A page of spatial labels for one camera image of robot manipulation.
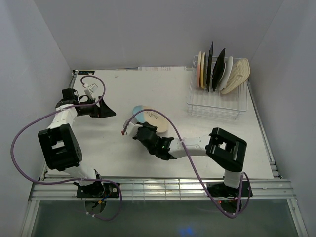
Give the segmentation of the blue cream round plate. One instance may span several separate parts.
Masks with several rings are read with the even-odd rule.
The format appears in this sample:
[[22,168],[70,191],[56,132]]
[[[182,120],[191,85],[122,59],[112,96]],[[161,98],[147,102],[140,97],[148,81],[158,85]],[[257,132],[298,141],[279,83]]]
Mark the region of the blue cream round plate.
[[149,123],[157,127],[157,133],[163,134],[168,131],[168,121],[160,114],[153,111],[144,111],[135,116],[133,121],[140,123]]

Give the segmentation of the yellow cream round plate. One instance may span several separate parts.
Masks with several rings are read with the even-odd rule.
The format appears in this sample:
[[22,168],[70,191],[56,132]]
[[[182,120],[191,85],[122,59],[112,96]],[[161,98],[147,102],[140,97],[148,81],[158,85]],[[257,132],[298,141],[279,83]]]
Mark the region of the yellow cream round plate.
[[202,89],[205,88],[205,69],[206,69],[206,59],[205,59],[205,52],[202,53],[201,57],[201,74],[200,74],[200,86]]

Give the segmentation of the pink cream round plate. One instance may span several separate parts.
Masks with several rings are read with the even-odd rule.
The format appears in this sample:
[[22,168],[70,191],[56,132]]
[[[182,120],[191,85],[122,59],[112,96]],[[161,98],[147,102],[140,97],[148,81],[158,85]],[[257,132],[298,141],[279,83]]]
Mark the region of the pink cream round plate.
[[198,88],[200,88],[201,57],[202,57],[202,51],[198,53],[198,60],[197,60],[197,87]]

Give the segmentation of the black floral square plate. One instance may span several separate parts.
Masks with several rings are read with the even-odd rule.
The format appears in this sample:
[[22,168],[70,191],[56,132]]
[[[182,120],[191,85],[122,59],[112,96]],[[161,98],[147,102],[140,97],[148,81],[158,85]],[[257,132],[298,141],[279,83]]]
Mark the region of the black floral square plate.
[[212,90],[215,91],[217,85],[223,75],[225,69],[225,48],[220,52],[217,57],[216,63],[213,68],[213,76],[212,76]]

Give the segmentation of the cream floral square plate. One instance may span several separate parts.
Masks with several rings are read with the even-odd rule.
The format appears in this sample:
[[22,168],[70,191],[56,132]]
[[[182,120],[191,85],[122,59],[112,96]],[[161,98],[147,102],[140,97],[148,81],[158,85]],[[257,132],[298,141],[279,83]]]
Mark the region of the cream floral square plate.
[[206,86],[207,86],[207,92],[209,92],[210,89],[210,81],[211,81],[211,69],[212,69],[212,57],[213,57],[213,46],[214,42],[212,42],[209,55],[208,55],[208,63],[207,63],[207,78],[206,78]]

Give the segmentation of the green rimmed white plate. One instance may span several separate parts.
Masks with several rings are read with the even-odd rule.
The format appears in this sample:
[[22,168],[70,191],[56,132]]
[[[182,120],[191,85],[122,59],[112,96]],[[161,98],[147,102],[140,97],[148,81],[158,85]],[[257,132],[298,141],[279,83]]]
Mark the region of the green rimmed white plate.
[[232,67],[233,67],[233,57],[229,56],[226,61],[225,61],[225,68],[224,68],[224,72],[223,75],[217,85],[217,89],[220,91],[222,89],[224,89],[227,85],[228,79],[230,77],[231,71],[232,71]]

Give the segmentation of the orange woven square plate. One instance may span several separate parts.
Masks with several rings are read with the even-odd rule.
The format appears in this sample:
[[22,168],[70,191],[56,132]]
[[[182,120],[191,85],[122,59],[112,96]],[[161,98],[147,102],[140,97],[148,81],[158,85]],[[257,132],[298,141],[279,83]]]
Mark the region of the orange woven square plate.
[[239,59],[233,66],[231,74],[228,78],[226,87],[221,89],[222,94],[228,94],[241,84],[243,84],[250,76],[250,64],[248,59]]

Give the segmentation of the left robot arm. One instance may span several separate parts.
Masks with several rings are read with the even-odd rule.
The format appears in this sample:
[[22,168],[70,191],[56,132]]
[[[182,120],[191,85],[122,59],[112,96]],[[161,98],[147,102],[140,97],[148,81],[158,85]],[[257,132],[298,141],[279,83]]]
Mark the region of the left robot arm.
[[104,102],[103,96],[94,96],[92,89],[86,89],[87,100],[81,102],[75,89],[63,89],[63,98],[56,104],[56,114],[47,129],[38,133],[39,143],[49,169],[65,172],[77,178],[77,185],[87,187],[93,197],[100,197],[105,186],[100,182],[98,172],[81,165],[82,151],[72,130],[76,117],[90,116],[92,119],[114,117],[116,113]]

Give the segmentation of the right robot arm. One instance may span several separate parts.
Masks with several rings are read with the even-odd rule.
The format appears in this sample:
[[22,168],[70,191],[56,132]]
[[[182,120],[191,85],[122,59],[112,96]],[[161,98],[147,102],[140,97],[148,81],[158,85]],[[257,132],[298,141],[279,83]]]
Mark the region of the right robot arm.
[[247,148],[243,139],[218,127],[212,129],[209,135],[195,138],[160,137],[157,128],[147,122],[133,125],[130,132],[149,154],[162,160],[188,155],[210,157],[224,169],[224,193],[235,196],[241,190],[240,177]]

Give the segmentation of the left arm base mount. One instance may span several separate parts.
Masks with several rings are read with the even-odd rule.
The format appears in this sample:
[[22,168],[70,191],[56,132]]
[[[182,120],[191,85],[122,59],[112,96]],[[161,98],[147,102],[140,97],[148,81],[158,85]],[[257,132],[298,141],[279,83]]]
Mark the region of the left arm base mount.
[[113,183],[95,181],[90,185],[80,186],[78,182],[73,182],[77,186],[76,198],[118,198],[119,189]]

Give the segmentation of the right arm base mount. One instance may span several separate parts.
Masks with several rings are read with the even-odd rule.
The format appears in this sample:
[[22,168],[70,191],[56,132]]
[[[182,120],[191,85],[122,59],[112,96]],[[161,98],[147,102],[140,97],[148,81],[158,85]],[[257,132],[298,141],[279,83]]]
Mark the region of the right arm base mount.
[[[223,182],[207,182],[206,187],[214,198],[233,199],[237,198],[239,194],[239,188],[228,187]],[[249,183],[246,181],[242,182],[241,197],[253,197],[253,192],[249,193]]]

